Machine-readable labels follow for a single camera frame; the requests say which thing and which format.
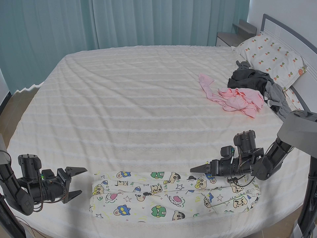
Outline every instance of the mattress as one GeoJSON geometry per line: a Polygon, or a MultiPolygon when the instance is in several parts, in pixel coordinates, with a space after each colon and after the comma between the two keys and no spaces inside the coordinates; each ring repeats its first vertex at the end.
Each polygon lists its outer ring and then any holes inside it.
{"type": "Polygon", "coordinates": [[[188,172],[220,158],[236,133],[253,129],[265,150],[282,121],[265,104],[256,118],[226,112],[206,98],[198,74],[226,87],[243,58],[230,47],[137,46],[65,56],[22,116],[8,151],[21,176],[19,154],[36,154],[43,169],[86,167],[70,189],[83,193],[67,204],[44,204],[23,216],[59,237],[244,237],[298,208],[307,185],[309,156],[294,149],[282,168],[258,181],[262,196],[249,212],[210,214],[164,223],[105,222],[89,212],[97,170],[188,172]]]}

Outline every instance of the star print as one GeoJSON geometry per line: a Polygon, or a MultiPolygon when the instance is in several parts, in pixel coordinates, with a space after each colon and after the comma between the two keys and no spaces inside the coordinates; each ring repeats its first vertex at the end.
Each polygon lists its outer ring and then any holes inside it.
{"type": "Polygon", "coordinates": [[[181,184],[181,185],[177,185],[177,187],[176,187],[176,189],[179,189],[179,190],[182,190],[183,188],[185,188],[185,187],[183,187],[183,185],[181,184]]]}
{"type": "Polygon", "coordinates": [[[124,197],[123,199],[124,199],[126,202],[130,202],[130,203],[131,203],[130,200],[131,200],[132,198],[129,198],[128,196],[126,196],[126,197],[124,197]]]}
{"type": "Polygon", "coordinates": [[[218,201],[220,201],[220,202],[221,202],[221,200],[222,200],[223,196],[221,196],[221,194],[219,194],[219,196],[217,196],[217,198],[218,198],[217,202],[218,202],[218,201]]]}

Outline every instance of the curtain fold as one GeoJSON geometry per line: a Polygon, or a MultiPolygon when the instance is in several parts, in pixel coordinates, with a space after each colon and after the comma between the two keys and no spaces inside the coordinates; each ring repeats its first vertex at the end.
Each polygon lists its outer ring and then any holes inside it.
{"type": "Polygon", "coordinates": [[[0,0],[0,68],[11,92],[66,54],[136,45],[214,46],[249,0],[0,0]]]}

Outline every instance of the white headboard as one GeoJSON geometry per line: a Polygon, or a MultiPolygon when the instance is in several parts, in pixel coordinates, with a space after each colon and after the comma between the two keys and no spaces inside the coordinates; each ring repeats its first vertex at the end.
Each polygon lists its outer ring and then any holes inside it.
{"type": "Polygon", "coordinates": [[[317,113],[317,48],[278,20],[263,14],[261,31],[298,53],[307,64],[307,72],[291,86],[305,110],[317,113]]]}

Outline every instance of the bed sheet wrinkle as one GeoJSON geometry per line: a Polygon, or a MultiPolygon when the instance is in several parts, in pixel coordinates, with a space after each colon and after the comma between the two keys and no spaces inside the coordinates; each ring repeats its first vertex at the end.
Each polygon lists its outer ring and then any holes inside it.
{"type": "Polygon", "coordinates": [[[45,205],[26,218],[29,224],[56,238],[159,238],[162,229],[166,238],[233,238],[294,211],[304,198],[309,164],[308,155],[296,149],[260,185],[262,198],[247,213],[154,225],[109,224],[88,211],[94,170],[188,172],[219,159],[220,148],[248,129],[256,132],[257,147],[267,149],[282,122],[266,104],[255,119],[225,112],[205,98],[198,83],[201,72],[215,79],[213,91],[226,87],[236,60],[243,58],[230,47],[194,46],[111,48],[63,58],[26,109],[8,151],[18,177],[17,156],[26,153],[37,154],[43,169],[77,166],[88,172],[72,179],[71,189],[83,190],[79,197],[45,205]]]}

